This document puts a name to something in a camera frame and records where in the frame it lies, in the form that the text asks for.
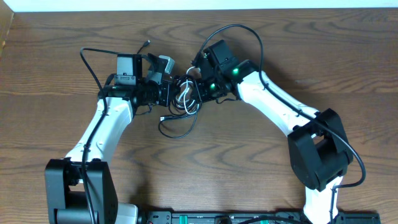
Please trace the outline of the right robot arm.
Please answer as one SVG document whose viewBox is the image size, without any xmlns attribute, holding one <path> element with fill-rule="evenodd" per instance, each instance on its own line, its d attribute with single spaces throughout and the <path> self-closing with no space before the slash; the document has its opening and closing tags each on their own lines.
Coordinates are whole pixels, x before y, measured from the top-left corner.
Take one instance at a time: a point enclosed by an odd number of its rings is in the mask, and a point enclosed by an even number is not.
<svg viewBox="0 0 398 224">
<path fill-rule="evenodd" d="M 202 45 L 192 61 L 202 83 L 196 94 L 202 102 L 232 93 L 255 107 L 287 137 L 290 165 L 305 186 L 304 215 L 310 223 L 333 223 L 336 196 L 354 160 L 340 116 L 307 106 L 277 86 L 251 60 L 239 61 L 225 41 Z"/>
</svg>

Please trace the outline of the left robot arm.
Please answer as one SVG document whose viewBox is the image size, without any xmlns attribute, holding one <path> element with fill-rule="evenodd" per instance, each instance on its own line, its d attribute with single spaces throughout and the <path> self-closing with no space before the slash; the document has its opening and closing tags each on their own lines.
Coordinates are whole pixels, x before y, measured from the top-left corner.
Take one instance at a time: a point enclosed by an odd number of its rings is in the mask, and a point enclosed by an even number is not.
<svg viewBox="0 0 398 224">
<path fill-rule="evenodd" d="M 117 54 L 117 69 L 100 83 L 95 115 L 75 147 L 45 168 L 50 223 L 140 223 L 137 205 L 120 203 L 109 165 L 140 106 L 168 107 L 174 67 L 168 56 Z"/>
</svg>

